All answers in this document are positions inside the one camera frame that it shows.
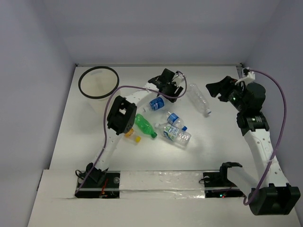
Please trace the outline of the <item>large clear plastic bottle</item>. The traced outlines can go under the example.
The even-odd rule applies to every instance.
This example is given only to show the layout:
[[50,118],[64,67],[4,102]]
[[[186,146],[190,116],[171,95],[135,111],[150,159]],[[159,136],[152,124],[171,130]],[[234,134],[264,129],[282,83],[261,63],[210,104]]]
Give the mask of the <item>large clear plastic bottle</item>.
[[190,83],[187,89],[187,96],[194,108],[203,116],[207,117],[212,112],[209,103],[202,91],[198,88],[197,84]]

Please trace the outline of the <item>small blue label bottle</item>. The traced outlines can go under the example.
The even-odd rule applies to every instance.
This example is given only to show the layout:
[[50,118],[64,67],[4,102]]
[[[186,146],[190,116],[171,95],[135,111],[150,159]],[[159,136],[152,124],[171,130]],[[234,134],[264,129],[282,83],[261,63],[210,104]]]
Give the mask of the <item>small blue label bottle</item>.
[[183,131],[187,130],[187,126],[185,125],[183,119],[181,119],[177,114],[167,112],[165,118],[170,125],[177,127]]

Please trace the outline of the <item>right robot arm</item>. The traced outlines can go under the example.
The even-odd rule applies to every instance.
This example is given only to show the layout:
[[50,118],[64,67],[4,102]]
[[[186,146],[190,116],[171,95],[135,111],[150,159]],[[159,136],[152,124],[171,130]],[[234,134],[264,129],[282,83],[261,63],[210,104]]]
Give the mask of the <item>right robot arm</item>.
[[298,187],[290,185],[273,156],[269,124],[261,112],[266,98],[265,88],[229,76],[207,84],[206,88],[212,97],[230,102],[237,109],[237,125],[250,148],[259,177],[254,179],[239,163],[225,162],[218,173],[219,182],[234,184],[243,193],[244,204],[256,216],[288,215],[301,193]]

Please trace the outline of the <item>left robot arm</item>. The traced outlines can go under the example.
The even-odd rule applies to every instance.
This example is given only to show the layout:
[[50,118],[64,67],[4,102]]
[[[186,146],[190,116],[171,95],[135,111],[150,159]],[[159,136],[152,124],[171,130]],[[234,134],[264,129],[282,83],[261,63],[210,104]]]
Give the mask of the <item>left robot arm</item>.
[[104,183],[113,153],[122,135],[133,127],[137,108],[144,103],[145,98],[158,94],[174,103],[186,91],[186,76],[181,71],[172,72],[169,69],[150,79],[144,87],[115,86],[103,114],[103,145],[93,162],[86,166],[85,172],[78,176],[83,180],[80,187],[86,181],[95,187]]

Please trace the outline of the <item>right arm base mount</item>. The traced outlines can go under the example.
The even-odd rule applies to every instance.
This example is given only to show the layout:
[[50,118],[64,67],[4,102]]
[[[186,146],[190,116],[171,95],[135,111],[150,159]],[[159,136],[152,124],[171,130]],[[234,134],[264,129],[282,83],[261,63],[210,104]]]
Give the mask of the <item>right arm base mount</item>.
[[225,162],[220,166],[219,171],[204,172],[199,180],[205,188],[206,198],[236,198],[244,197],[234,183],[227,179],[228,169],[242,167],[240,163]]

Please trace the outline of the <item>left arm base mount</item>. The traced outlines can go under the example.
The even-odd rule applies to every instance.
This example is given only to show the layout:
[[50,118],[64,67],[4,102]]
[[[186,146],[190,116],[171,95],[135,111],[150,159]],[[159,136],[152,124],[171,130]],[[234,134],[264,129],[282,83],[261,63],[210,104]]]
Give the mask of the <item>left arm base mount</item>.
[[93,163],[89,163],[85,171],[75,171],[78,178],[75,197],[81,199],[119,199],[120,171],[108,171],[108,169],[101,171],[94,167],[79,189],[92,166]]

